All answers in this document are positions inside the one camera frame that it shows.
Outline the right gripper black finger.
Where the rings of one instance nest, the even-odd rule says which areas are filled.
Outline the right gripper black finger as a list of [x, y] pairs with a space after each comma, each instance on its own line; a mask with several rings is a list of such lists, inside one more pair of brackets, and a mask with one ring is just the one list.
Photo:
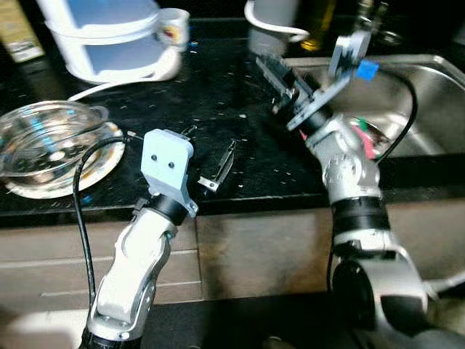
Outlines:
[[262, 76], [275, 92], [300, 90], [298, 76], [280, 56], [262, 55]]
[[291, 102], [291, 68], [282, 57], [255, 57], [256, 66], [268, 84], [281, 97], [282, 103]]

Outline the yellow oil bottle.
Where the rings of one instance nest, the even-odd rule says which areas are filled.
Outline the yellow oil bottle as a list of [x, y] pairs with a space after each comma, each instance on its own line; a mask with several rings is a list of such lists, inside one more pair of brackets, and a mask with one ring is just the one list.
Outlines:
[[323, 39], [330, 27], [338, 0], [302, 0], [302, 20], [308, 36], [299, 46], [305, 51], [315, 52], [323, 48]]

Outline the white ceramic soup spoon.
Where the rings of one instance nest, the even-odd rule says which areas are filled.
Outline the white ceramic soup spoon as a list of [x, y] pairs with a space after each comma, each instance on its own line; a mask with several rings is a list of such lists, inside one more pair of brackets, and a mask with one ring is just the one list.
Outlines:
[[170, 49], [159, 57], [155, 70], [153, 70], [150, 76], [143, 77], [143, 79], [130, 79], [100, 84], [99, 86], [91, 87], [91, 89], [81, 91], [76, 95], [68, 97], [67, 102], [77, 102], [77, 100], [83, 99], [83, 97], [88, 97], [100, 91], [112, 89], [113, 87], [125, 86], [125, 84], [163, 82], [176, 76], [177, 72], [180, 70], [180, 66], [182, 66], [182, 56], [179, 52]]

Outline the steel faucet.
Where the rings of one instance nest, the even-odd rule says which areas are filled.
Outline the steel faucet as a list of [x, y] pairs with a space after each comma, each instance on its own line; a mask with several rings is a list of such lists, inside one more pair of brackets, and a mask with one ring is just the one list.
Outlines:
[[358, 10], [352, 34], [361, 34], [367, 40], [372, 41], [381, 30], [389, 8], [399, 0], [357, 0]]

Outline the steel sink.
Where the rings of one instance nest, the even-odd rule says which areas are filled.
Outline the steel sink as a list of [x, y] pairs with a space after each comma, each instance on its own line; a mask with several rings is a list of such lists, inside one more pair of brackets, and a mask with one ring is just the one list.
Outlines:
[[381, 156], [415, 121], [389, 156], [442, 157], [462, 162], [465, 153], [464, 74], [439, 55], [370, 56], [374, 79], [352, 79], [325, 109], [352, 126], [365, 125]]

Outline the black floor mat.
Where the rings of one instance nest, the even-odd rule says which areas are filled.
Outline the black floor mat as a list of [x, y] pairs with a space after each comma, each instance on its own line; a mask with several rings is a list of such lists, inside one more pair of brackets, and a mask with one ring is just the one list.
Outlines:
[[142, 349], [262, 349], [269, 337], [296, 349], [373, 349], [349, 334], [326, 293], [154, 305]]

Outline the grey drawer front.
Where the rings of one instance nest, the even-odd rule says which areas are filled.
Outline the grey drawer front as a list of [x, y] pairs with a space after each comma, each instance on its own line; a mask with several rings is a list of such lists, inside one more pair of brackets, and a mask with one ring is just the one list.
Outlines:
[[[171, 253], [157, 280], [157, 305], [202, 300], [195, 249]], [[82, 309], [89, 306], [84, 262], [79, 258], [0, 267], [0, 307], [14, 312]]]
[[[113, 256], [114, 243], [128, 222], [87, 223], [94, 258]], [[0, 229], [0, 263], [83, 258], [76, 224]]]

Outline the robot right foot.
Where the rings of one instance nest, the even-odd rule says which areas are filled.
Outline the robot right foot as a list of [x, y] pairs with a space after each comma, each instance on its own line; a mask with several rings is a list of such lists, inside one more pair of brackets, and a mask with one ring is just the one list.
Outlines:
[[269, 336], [263, 340], [262, 349], [296, 349], [296, 347], [279, 337]]

